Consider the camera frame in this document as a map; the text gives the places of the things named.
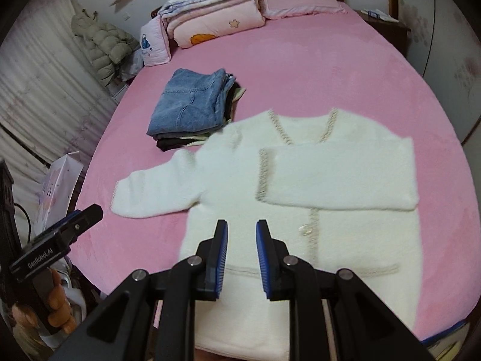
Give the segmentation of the left hand orange glove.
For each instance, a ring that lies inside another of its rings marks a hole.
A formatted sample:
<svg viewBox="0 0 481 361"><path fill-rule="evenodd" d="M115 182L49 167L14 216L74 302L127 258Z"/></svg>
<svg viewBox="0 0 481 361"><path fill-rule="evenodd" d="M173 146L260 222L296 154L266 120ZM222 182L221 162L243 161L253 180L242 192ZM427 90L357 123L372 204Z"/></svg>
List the left hand orange glove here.
<svg viewBox="0 0 481 361"><path fill-rule="evenodd" d="M48 323L54 328L60 328L66 334L72 333L76 326L76 320L72 316L72 309L66 298L64 288L61 286L61 278L57 270L50 269L54 287L47 297L47 303L51 309ZM38 317L35 311L29 307L16 303L11 308L13 319L20 326L27 329L38 329Z"/></svg>

